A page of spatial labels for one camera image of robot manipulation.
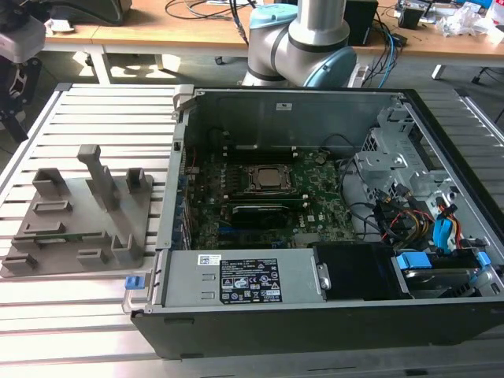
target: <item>floor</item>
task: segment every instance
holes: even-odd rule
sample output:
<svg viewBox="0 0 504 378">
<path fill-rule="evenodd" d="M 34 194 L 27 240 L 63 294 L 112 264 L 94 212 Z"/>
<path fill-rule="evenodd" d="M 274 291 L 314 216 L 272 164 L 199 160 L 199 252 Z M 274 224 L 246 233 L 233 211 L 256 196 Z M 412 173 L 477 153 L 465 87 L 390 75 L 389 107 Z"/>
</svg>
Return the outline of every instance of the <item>floor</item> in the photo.
<svg viewBox="0 0 504 378">
<path fill-rule="evenodd" d="M 34 101 L 25 108 L 27 126 L 31 126 L 44 107 L 57 83 L 97 83 L 92 68 L 85 64 L 84 53 L 42 52 L 39 55 L 44 68 L 39 78 Z M 165 67 L 171 71 L 156 70 L 154 56 L 110 54 L 109 60 L 115 83 L 176 84 L 193 83 L 201 86 L 236 85 L 246 71 L 246 59 L 225 57 L 225 65 L 216 65 L 213 57 L 165 56 Z M 495 119 L 504 107 L 504 71 L 490 72 L 481 76 L 480 84 L 471 83 L 478 67 L 448 67 L 442 80 L 432 80 L 434 66 L 402 65 L 391 72 L 384 87 L 413 88 L 416 90 L 442 90 L 464 88 L 478 105 Z M 499 121 L 504 127 L 504 117 Z M 10 153 L 15 152 L 16 143 L 5 132 L 0 132 L 0 171 L 9 162 Z"/>
</svg>

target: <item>blue latch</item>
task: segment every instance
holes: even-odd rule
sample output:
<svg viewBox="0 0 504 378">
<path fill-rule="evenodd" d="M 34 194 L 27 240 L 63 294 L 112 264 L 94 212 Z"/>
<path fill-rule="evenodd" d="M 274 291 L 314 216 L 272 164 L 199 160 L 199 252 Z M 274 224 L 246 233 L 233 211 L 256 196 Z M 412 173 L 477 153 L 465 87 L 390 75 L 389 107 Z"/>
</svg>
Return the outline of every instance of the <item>blue latch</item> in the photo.
<svg viewBox="0 0 504 378">
<path fill-rule="evenodd" d="M 397 256 L 397 262 L 401 270 L 432 268 L 431 261 L 425 252 L 403 252 Z"/>
<path fill-rule="evenodd" d="M 432 241 L 435 246 L 443 250 L 444 254 L 451 253 L 450 248 L 448 248 L 448 239 L 450 238 L 452 226 L 451 220 L 446 218 L 438 218 L 434 222 Z"/>
<path fill-rule="evenodd" d="M 476 258 L 481 264 L 481 268 L 484 268 L 487 265 L 491 264 L 490 258 L 488 257 L 486 252 L 478 252 Z"/>
<path fill-rule="evenodd" d="M 126 276 L 124 282 L 126 290 L 142 290 L 145 289 L 145 277 L 142 276 Z"/>
</svg>

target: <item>desk leg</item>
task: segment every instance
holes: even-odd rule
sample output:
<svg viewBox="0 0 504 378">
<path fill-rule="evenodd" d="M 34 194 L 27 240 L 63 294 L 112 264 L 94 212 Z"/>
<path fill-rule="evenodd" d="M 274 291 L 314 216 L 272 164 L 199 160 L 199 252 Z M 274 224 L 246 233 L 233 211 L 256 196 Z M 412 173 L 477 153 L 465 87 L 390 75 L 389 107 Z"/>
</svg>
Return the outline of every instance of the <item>desk leg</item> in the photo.
<svg viewBox="0 0 504 378">
<path fill-rule="evenodd" d="M 154 55 L 154 57 L 156 58 L 157 69 L 159 71 L 162 71 L 163 69 L 165 69 L 165 66 L 163 65 L 163 56 L 160 54 L 156 54 L 156 55 Z"/>
<path fill-rule="evenodd" d="M 112 74 L 110 73 L 109 59 L 106 53 L 91 53 L 93 60 L 94 72 L 98 77 L 100 84 L 110 84 L 112 82 Z"/>
<path fill-rule="evenodd" d="M 441 79 L 441 75 L 443 74 L 445 68 L 445 65 L 437 65 L 434 69 L 434 72 L 432 73 L 432 78 L 434 80 Z"/>
</svg>

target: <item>sticker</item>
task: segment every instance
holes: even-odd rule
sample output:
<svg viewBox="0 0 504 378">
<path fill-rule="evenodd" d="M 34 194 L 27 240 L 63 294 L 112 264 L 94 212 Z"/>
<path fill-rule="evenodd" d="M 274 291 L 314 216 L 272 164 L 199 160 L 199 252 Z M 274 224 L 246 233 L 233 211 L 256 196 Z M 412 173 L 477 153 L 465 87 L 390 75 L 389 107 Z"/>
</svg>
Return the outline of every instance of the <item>sticker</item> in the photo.
<svg viewBox="0 0 504 378">
<path fill-rule="evenodd" d="M 198 265 L 219 265 L 221 257 L 220 254 L 199 254 Z"/>
<path fill-rule="evenodd" d="M 276 110 L 290 112 L 292 110 L 291 102 L 278 102 L 276 104 Z"/>
<path fill-rule="evenodd" d="M 220 301 L 225 305 L 282 302 L 276 259 L 221 260 Z"/>
</svg>

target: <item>wooden desk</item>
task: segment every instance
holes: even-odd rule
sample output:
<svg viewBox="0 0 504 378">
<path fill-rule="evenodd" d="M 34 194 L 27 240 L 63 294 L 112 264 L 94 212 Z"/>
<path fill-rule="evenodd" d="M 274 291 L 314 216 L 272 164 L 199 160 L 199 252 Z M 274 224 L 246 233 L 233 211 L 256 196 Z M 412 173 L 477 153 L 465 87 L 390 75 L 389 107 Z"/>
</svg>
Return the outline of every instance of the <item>wooden desk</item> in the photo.
<svg viewBox="0 0 504 378">
<path fill-rule="evenodd" d="M 450 59 L 484 58 L 488 60 L 502 60 L 504 58 L 504 43 L 493 45 L 486 40 L 485 35 L 460 35 L 445 37 L 440 34 L 433 24 L 419 23 L 417 30 L 398 27 L 398 20 L 389 16 L 393 9 L 394 0 L 380 0 L 378 13 L 381 20 L 391 29 L 392 33 L 404 35 L 408 42 L 402 49 L 401 57 L 434 57 L 436 59 L 448 57 Z M 382 53 L 384 50 L 383 37 L 373 33 L 368 46 L 355 47 L 358 53 Z"/>
<path fill-rule="evenodd" d="M 168 0 L 134 0 L 133 8 L 121 27 L 77 27 L 77 33 L 47 39 L 47 50 L 85 51 L 91 54 L 100 83 L 110 83 L 107 53 L 154 54 L 158 65 L 161 54 L 188 54 L 246 57 L 247 48 L 232 21 L 180 20 L 165 12 Z M 408 60 L 438 65 L 433 75 L 439 78 L 442 65 L 504 66 L 504 44 L 493 45 L 484 35 L 444 37 L 434 25 L 420 23 L 418 30 L 401 29 L 397 20 L 389 17 L 384 7 L 394 0 L 380 0 L 379 13 L 392 32 L 408 38 L 399 62 Z M 223 6 L 200 5 L 200 13 L 212 13 Z M 170 8 L 172 13 L 191 17 L 184 4 Z M 250 7 L 239 10 L 243 27 L 248 32 Z M 359 61 L 365 65 L 384 50 L 384 41 L 372 33 L 368 46 L 355 47 Z"/>
<path fill-rule="evenodd" d="M 180 20 L 165 12 L 167 2 L 168 0 L 134 0 L 133 9 L 126 15 L 124 25 L 120 28 L 98 28 L 93 35 L 93 43 L 238 50 L 246 56 L 246 44 L 236 32 L 232 20 Z M 204 14 L 224 9 L 225 6 L 195 7 L 195 10 Z M 193 17 L 184 4 L 174 5 L 169 10 L 182 17 Z M 251 11 L 251 7 L 238 11 L 247 32 Z"/>
<path fill-rule="evenodd" d="M 98 30 L 98 25 L 74 25 L 75 31 L 72 33 L 56 33 L 46 37 L 46 44 L 75 43 L 80 45 L 92 44 L 92 38 Z"/>
</svg>

